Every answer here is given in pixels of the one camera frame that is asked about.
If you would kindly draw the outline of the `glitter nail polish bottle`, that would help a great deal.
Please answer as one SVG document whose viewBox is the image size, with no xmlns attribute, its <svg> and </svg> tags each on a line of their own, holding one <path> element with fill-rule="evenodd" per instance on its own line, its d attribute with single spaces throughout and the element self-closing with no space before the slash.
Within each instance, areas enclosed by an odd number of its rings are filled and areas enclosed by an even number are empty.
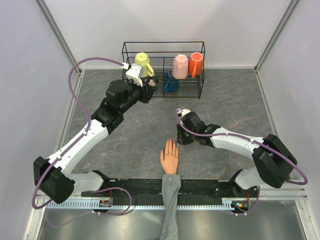
<svg viewBox="0 0 320 240">
<path fill-rule="evenodd" d="M 153 79 L 149 79 L 148 80 L 148 85 L 151 86 L 151 87 L 155 87 L 156 83 L 153 81 Z"/>
</svg>

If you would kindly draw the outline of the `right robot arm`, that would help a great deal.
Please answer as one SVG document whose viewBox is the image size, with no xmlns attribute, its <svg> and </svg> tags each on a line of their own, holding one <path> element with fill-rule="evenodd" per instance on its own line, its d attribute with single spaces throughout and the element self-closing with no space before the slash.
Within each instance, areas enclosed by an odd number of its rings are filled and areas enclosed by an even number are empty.
<svg viewBox="0 0 320 240">
<path fill-rule="evenodd" d="M 198 142 L 202 146 L 235 152 L 254 162 L 253 167 L 238 170 L 229 180 L 229 191 L 235 197 L 263 184 L 281 188 L 297 165 L 295 157 L 276 135 L 253 137 L 216 124 L 207 125 L 194 111 L 186 108 L 178 109 L 176 116 L 176 141 L 179 144 Z"/>
</svg>

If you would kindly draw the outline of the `grey sleeved forearm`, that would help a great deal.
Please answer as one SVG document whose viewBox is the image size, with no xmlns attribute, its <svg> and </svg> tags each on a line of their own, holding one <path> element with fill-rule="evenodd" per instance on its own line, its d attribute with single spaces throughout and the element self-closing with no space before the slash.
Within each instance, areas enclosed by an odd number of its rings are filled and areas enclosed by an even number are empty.
<svg viewBox="0 0 320 240">
<path fill-rule="evenodd" d="M 178 174 L 165 174 L 162 176 L 162 200 L 165 217 L 160 234 L 161 240 L 178 240 L 177 224 L 178 193 L 181 188 L 181 178 Z"/>
</svg>

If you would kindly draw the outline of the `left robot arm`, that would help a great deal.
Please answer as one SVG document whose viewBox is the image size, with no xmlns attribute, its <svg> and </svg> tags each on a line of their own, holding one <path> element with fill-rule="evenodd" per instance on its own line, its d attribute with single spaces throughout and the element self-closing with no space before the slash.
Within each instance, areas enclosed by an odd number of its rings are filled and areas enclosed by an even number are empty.
<svg viewBox="0 0 320 240">
<path fill-rule="evenodd" d="M 108 137 L 124 120 L 124 113 L 137 102 L 147 104 L 156 91 L 156 83 L 147 79 L 142 86 L 132 80 L 114 80 L 109 84 L 99 108 L 90 123 L 65 146 L 48 158 L 38 157 L 33 163 L 34 183 L 57 204 L 72 194 L 93 191 L 106 196 L 110 185 L 97 170 L 73 174 L 79 161 L 101 140 Z"/>
</svg>

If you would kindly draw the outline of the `mannequin hand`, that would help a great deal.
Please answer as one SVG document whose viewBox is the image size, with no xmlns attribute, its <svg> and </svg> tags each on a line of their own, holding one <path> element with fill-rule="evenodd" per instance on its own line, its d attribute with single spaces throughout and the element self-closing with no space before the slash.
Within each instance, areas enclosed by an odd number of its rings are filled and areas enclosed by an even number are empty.
<svg viewBox="0 0 320 240">
<path fill-rule="evenodd" d="M 169 138 L 165 148 L 160 152 L 160 164 L 166 175 L 176 175 L 179 164 L 179 148 L 175 141 Z"/>
</svg>

